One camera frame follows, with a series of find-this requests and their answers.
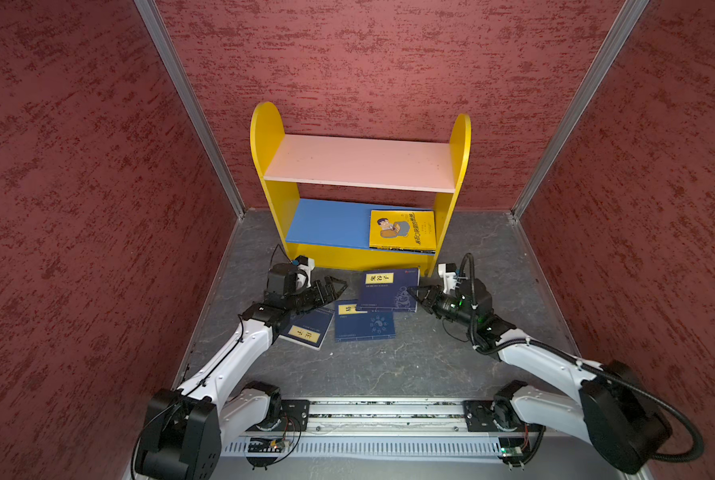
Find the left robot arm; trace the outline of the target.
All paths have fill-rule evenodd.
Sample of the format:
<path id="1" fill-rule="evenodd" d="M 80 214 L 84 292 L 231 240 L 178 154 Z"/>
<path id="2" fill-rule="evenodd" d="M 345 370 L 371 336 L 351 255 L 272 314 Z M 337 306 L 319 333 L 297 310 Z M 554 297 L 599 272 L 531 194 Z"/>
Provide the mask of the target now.
<path id="1" fill-rule="evenodd" d="M 235 388 L 291 318 L 325 307 L 347 290 L 346 281 L 330 275 L 313 279 L 313 265 L 299 256 L 271 266 L 263 298 L 239 314 L 235 332 L 219 352 L 177 388 L 153 395 L 131 452 L 131 478 L 211 478 L 226 442 L 251 427 L 279 424 L 277 387 L 251 382 L 241 391 Z"/>

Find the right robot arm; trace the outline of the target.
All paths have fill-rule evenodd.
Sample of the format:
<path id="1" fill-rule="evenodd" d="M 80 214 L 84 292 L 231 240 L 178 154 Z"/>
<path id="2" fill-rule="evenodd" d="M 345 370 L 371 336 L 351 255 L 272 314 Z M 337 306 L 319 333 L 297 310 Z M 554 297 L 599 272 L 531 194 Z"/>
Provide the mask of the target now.
<path id="1" fill-rule="evenodd" d="M 425 312 L 467 326 L 475 352 L 515 366 L 553 386 L 547 392 L 515 380 L 491 400 L 487 419 L 501 431 L 529 425 L 551 428 L 591 444 L 611 466 L 637 473 L 671 438 L 673 428 L 657 402 L 639 394 L 639 382 L 621 362 L 587 362 L 537 341 L 500 318 L 479 280 L 463 290 L 417 286 L 411 297 Z"/>

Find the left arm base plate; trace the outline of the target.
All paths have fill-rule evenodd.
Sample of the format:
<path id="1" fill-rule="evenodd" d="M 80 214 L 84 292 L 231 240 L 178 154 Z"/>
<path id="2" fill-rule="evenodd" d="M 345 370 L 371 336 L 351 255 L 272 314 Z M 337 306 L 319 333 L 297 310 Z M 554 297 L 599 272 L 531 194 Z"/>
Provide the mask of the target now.
<path id="1" fill-rule="evenodd" d="M 258 431 L 305 431 L 311 402 L 302 399 L 271 400 L 265 418 L 255 425 Z"/>

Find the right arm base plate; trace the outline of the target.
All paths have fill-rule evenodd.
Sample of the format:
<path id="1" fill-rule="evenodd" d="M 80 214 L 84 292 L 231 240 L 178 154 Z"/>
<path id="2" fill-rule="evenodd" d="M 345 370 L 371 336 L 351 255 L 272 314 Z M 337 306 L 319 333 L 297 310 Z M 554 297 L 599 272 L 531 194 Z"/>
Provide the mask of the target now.
<path id="1" fill-rule="evenodd" d="M 463 401 L 463 418 L 471 433 L 537 433 L 541 426 L 520 420 L 509 402 L 497 400 Z"/>

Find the navy book underneath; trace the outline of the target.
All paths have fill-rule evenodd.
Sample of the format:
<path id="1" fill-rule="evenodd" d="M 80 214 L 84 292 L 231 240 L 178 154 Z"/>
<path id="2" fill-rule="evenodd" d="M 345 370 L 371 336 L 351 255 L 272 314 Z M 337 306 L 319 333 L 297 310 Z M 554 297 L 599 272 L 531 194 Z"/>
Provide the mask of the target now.
<path id="1" fill-rule="evenodd" d="M 355 301 L 335 304 L 334 327 L 336 342 L 385 340 L 397 335 L 393 312 L 358 310 Z"/>

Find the yellow cartoon cover book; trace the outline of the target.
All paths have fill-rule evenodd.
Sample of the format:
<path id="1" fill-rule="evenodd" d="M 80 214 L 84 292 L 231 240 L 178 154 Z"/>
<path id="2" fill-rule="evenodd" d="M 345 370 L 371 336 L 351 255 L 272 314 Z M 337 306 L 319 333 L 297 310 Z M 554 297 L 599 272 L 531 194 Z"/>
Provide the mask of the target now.
<path id="1" fill-rule="evenodd" d="M 435 214 L 431 210 L 373 210 L 369 247 L 431 253 L 437 249 Z"/>

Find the navy book with label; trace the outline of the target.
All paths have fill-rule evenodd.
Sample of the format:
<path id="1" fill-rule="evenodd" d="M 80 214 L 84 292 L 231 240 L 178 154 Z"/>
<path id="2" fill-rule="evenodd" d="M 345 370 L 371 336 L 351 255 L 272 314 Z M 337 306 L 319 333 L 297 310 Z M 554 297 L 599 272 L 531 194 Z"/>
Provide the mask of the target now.
<path id="1" fill-rule="evenodd" d="M 415 313 L 409 288 L 419 286 L 419 270 L 381 269 L 363 272 L 356 308 L 361 311 Z"/>

